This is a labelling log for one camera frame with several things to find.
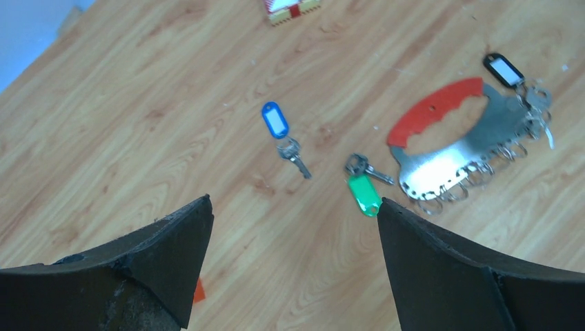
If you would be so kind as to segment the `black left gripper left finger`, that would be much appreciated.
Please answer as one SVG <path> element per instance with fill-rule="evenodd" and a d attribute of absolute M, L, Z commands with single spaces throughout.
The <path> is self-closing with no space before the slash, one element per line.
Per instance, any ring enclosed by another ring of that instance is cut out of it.
<path fill-rule="evenodd" d="M 55 263 L 2 269 L 1 329 L 186 328 L 213 222 L 204 195 Z"/>

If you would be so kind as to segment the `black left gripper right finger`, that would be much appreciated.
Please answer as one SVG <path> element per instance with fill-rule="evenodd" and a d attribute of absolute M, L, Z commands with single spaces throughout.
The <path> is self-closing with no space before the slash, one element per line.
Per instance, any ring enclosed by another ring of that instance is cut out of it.
<path fill-rule="evenodd" d="M 377 215 L 402 330 L 583 330 L 584 274 L 518 259 L 391 199 Z"/>

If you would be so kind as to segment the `metal key organizer red handle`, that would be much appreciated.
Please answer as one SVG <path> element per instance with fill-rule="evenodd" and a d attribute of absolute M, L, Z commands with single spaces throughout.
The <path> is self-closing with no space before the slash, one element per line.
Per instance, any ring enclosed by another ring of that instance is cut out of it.
<path fill-rule="evenodd" d="M 411 136 L 421 134 L 458 109 L 471 97 L 488 102 L 474 126 L 450 145 L 422 154 L 408 154 Z M 481 77 L 465 78 L 429 94 L 412 106 L 394 125 L 386 143 L 398 164 L 398 184 L 429 215 L 442 212 L 445 203 L 467 199 L 468 189 L 486 185 L 495 171 L 490 161 L 524 157 L 512 150 L 526 134 L 528 109 L 515 97 L 503 96 Z"/>

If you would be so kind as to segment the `black tag key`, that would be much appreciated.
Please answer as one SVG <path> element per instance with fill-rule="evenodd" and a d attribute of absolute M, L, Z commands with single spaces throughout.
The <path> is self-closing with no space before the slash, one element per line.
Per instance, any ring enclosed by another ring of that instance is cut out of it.
<path fill-rule="evenodd" d="M 545 134 L 550 149 L 554 149 L 555 140 L 550 129 L 552 93 L 541 87 L 537 79 L 524 76 L 500 53 L 493 52 L 485 55 L 482 63 L 503 86 L 515 93 L 511 108 L 524 112 L 524 117 L 516 129 L 517 135 L 528 135 L 538 140 L 542 134 Z"/>

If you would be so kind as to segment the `small orange block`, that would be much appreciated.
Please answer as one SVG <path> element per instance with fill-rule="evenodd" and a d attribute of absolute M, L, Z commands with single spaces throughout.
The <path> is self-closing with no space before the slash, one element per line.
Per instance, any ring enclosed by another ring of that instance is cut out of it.
<path fill-rule="evenodd" d="M 203 287 L 201 279 L 197 279 L 196 288 L 193 294 L 193 303 L 199 303 L 206 299 L 206 292 Z"/>

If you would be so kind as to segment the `green tag key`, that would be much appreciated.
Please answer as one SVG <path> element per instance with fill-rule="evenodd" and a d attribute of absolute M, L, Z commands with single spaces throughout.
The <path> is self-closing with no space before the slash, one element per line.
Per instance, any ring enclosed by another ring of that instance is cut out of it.
<path fill-rule="evenodd" d="M 374 178 L 388 185 L 394 185 L 395 180 L 376 170 L 362 154 L 351 154 L 344 168 L 348 173 L 348 187 L 361 212 L 367 217 L 376 217 L 382 200 L 370 179 Z"/>

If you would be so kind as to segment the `blue tag key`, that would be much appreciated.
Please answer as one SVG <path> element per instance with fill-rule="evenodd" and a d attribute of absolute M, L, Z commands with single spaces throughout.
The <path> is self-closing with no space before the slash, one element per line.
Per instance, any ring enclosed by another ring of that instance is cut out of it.
<path fill-rule="evenodd" d="M 270 135 L 276 141 L 279 156 L 295 164 L 305 179 L 311 179 L 312 175 L 300 157 L 301 146 L 296 139 L 289 136 L 290 127 L 279 105 L 274 101 L 265 103 L 261 115 Z"/>

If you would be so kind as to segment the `playing card box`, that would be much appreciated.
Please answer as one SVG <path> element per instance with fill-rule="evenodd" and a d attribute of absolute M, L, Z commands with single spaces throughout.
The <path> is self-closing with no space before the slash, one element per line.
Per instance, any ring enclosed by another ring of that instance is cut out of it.
<path fill-rule="evenodd" d="M 268 20 L 273 26 L 300 17 L 321 7 L 320 0 L 264 0 Z"/>

